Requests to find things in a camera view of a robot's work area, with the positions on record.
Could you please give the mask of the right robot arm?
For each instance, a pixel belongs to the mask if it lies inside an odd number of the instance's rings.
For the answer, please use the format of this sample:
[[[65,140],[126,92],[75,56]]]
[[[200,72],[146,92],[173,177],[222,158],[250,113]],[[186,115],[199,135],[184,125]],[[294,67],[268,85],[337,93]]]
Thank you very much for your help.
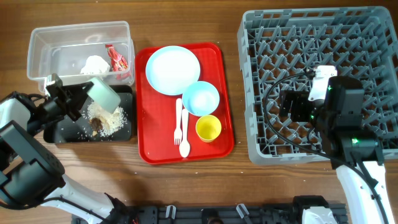
[[[306,91],[280,93],[280,115],[309,122],[322,139],[322,150],[345,192],[353,223],[393,223],[386,169],[379,138],[362,127],[364,88],[351,77],[331,77],[322,98]]]

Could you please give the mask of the green bowl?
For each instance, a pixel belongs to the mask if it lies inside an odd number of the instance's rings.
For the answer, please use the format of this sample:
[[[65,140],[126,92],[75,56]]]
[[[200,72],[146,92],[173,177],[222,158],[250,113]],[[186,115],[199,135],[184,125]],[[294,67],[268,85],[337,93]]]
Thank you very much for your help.
[[[93,86],[88,90],[87,95],[109,113],[114,113],[119,106],[121,99],[119,95],[104,81],[95,77],[90,79]]]

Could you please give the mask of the light blue bowl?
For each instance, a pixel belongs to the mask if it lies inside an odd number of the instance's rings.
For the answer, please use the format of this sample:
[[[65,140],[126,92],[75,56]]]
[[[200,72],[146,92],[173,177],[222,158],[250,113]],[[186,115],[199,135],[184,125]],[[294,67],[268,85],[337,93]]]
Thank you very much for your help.
[[[209,82],[197,81],[182,94],[183,106],[194,116],[212,114],[220,103],[220,94]]]

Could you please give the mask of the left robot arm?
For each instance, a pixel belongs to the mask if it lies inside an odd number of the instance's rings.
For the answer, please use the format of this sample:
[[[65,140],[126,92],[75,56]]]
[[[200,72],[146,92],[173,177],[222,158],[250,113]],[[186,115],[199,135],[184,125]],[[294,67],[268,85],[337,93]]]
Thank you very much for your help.
[[[132,223],[134,214],[124,203],[69,178],[62,163],[35,139],[66,116],[78,120],[87,98],[114,112],[119,95],[99,78],[68,86],[55,73],[49,78],[46,95],[13,91],[1,100],[1,207],[54,207],[87,223]]]

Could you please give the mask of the red snack wrapper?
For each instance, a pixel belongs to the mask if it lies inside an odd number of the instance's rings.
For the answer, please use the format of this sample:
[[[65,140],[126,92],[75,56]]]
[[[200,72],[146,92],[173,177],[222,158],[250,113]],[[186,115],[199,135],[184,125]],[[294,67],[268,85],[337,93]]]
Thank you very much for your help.
[[[113,72],[127,71],[128,63],[126,59],[118,53],[112,44],[105,45],[108,55],[111,59],[111,68]],[[119,73],[116,75],[117,80],[124,80],[131,76],[130,72]]]

